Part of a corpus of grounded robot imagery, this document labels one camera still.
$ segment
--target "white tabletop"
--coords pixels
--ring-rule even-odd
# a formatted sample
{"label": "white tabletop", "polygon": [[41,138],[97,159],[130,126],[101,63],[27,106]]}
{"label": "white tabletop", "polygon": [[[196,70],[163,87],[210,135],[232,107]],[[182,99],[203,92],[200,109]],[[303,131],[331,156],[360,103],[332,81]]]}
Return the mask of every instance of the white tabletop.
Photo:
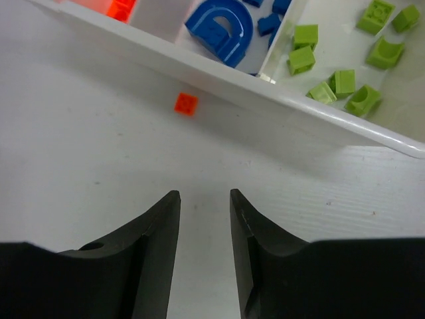
{"label": "white tabletop", "polygon": [[[212,319],[239,318],[232,188],[308,241],[425,235],[424,161],[271,123],[0,2],[0,241],[77,249],[177,189],[169,318]],[[174,113],[180,91],[194,118]]]}

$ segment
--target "red lego brick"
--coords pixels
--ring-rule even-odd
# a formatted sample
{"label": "red lego brick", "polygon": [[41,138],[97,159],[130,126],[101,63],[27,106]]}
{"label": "red lego brick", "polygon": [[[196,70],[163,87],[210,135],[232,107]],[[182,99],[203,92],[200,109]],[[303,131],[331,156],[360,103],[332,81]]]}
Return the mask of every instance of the red lego brick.
{"label": "red lego brick", "polygon": [[175,103],[174,111],[186,116],[193,116],[197,109],[197,105],[198,98],[196,96],[180,92]]}
{"label": "red lego brick", "polygon": [[135,0],[113,0],[107,16],[127,23],[134,8]]}

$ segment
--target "green curved block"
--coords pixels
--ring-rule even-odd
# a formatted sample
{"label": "green curved block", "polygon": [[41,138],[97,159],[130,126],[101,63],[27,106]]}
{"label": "green curved block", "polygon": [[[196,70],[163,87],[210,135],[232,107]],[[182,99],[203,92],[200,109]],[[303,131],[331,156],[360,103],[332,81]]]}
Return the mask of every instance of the green curved block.
{"label": "green curved block", "polygon": [[404,52],[404,43],[389,43],[382,36],[374,44],[366,63],[386,70],[397,65]]}
{"label": "green curved block", "polygon": [[415,25],[418,24],[420,18],[420,12],[415,5],[409,5],[404,8],[395,18],[392,20],[392,26],[398,33],[405,32]]}
{"label": "green curved block", "polygon": [[329,86],[338,99],[348,98],[356,91],[355,71],[336,71],[329,79]]}
{"label": "green curved block", "polygon": [[290,52],[289,56],[290,58],[287,64],[291,75],[307,72],[311,70],[316,63],[313,51],[309,45]]}
{"label": "green curved block", "polygon": [[352,115],[364,116],[378,108],[381,102],[381,93],[369,85],[364,85],[350,98],[345,109]]}
{"label": "green curved block", "polygon": [[382,0],[373,0],[357,23],[357,28],[369,32],[373,35],[385,27],[395,6]]}
{"label": "green curved block", "polygon": [[296,25],[294,32],[294,50],[311,46],[314,51],[319,42],[318,25]]}
{"label": "green curved block", "polygon": [[307,93],[307,97],[328,105],[334,103],[334,101],[337,100],[337,97],[326,82],[322,82],[316,87],[312,88]]}

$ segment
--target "blue lego piece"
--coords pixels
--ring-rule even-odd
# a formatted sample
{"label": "blue lego piece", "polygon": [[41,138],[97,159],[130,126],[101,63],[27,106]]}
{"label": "blue lego piece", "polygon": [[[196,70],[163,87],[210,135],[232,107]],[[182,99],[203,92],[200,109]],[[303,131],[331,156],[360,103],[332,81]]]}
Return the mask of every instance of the blue lego piece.
{"label": "blue lego piece", "polygon": [[272,13],[266,18],[261,18],[258,20],[258,32],[261,37],[264,35],[269,35],[274,31],[274,29],[279,29],[280,19],[279,15]]}
{"label": "blue lego piece", "polygon": [[263,0],[242,0],[243,2],[249,3],[257,8],[261,7]]}
{"label": "blue lego piece", "polygon": [[[215,21],[217,17],[230,23],[231,35]],[[192,37],[232,68],[244,58],[254,33],[251,15],[238,0],[206,0],[185,25]]]}
{"label": "blue lego piece", "polygon": [[219,52],[223,45],[230,39],[230,35],[215,20],[205,21],[204,26],[205,28],[201,28],[198,31],[199,41],[210,52]]}
{"label": "blue lego piece", "polygon": [[273,43],[274,37],[276,36],[276,33],[278,32],[279,27],[277,27],[276,29],[273,30],[272,35],[270,35],[270,38],[268,39],[268,47],[270,48],[270,46]]}
{"label": "blue lego piece", "polygon": [[274,0],[272,6],[272,12],[280,15],[285,15],[286,11],[290,7],[291,0]]}

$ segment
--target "green arch brick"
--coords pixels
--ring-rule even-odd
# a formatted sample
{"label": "green arch brick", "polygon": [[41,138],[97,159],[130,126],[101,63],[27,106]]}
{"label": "green arch brick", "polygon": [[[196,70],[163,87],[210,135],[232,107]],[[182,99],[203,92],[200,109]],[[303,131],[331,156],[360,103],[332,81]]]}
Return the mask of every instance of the green arch brick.
{"label": "green arch brick", "polygon": [[404,52],[404,43],[389,43],[382,36],[373,45],[366,63],[386,70],[397,65]]}
{"label": "green arch brick", "polygon": [[376,35],[385,27],[394,9],[395,6],[390,3],[373,0],[357,23],[357,28]]}
{"label": "green arch brick", "polygon": [[324,104],[332,104],[337,100],[337,97],[332,92],[328,83],[322,82],[319,85],[312,88],[308,93],[307,97],[312,98],[313,100],[322,102]]}
{"label": "green arch brick", "polygon": [[352,115],[364,116],[378,108],[381,102],[381,93],[369,85],[364,85],[350,98],[345,109]]}
{"label": "green arch brick", "polygon": [[418,24],[420,18],[420,12],[415,5],[409,5],[404,8],[395,18],[392,20],[392,26],[398,33],[405,32],[415,25]]}

